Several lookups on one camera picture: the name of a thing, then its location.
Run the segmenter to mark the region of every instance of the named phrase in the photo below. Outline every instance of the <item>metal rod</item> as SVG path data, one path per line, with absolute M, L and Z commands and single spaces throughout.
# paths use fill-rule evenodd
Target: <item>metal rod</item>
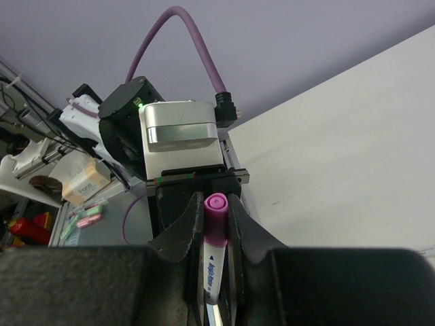
M 12 68 L 11 65 L 7 64 L 5 59 L 0 57 L 0 73 L 4 75 L 9 80 L 13 81 L 18 77 L 16 70 Z M 28 83 L 23 79 L 16 82 L 16 85 L 25 92 L 29 97 L 38 102 L 47 112 L 52 112 L 54 107 L 39 93 L 37 93 Z
M 3 103 L 2 101 L 0 101 L 0 117 L 5 114 L 7 112 L 7 110 L 9 109 L 9 107 Z

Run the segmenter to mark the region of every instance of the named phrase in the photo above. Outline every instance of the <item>purple cable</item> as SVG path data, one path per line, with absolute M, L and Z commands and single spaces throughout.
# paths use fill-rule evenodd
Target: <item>purple cable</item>
M 143 197 L 145 197 L 147 195 L 147 193 L 143 193 L 139 196 L 137 196 L 127 207 L 127 210 L 124 213 L 124 217 L 122 218 L 122 239 L 124 239 L 124 242 L 128 245 L 131 245 L 131 243 L 127 240 L 127 237 L 125 236 L 125 222 L 127 220 L 128 214 L 130 213 L 131 209 L 136 205 L 136 203 L 138 201 L 140 201 L 140 199 L 142 199 Z
M 204 68 L 207 71 L 207 74 L 209 75 L 211 83 L 215 88 L 215 91 L 217 93 L 226 92 L 224 82 L 222 81 L 222 78 L 220 77 L 218 70 L 216 69 L 213 59 L 211 58 L 207 46 L 205 45 L 204 39 L 201 36 L 201 33 L 199 33 L 197 25 L 195 24 L 195 22 L 193 21 L 189 13 L 184 8 L 177 5 L 170 7 L 168 10 L 166 10 L 159 17 L 159 19 L 157 19 L 156 23 L 150 29 L 147 36 L 143 40 L 141 47 L 136 53 L 136 56 L 131 64 L 130 70 L 128 71 L 127 78 L 125 79 L 125 83 L 127 84 L 129 81 L 133 79 L 133 75 L 135 74 L 137 66 L 141 61 L 142 56 L 145 53 L 145 50 L 148 48 L 154 36 L 156 36 L 157 32 L 160 30 L 163 24 L 172 16 L 179 16 L 183 20 L 186 27 L 188 28 L 189 34 L 192 38 L 196 50 L 198 51 L 201 61 L 203 62 Z
M 84 107 L 82 107 L 80 104 L 74 102 L 74 100 L 71 100 L 69 97 L 67 97 L 67 102 L 68 104 L 70 104 L 74 109 L 79 110 L 80 112 L 90 116 L 90 117 L 95 117 L 98 118 L 98 113 L 94 113 L 91 112 L 89 110 L 86 110 Z

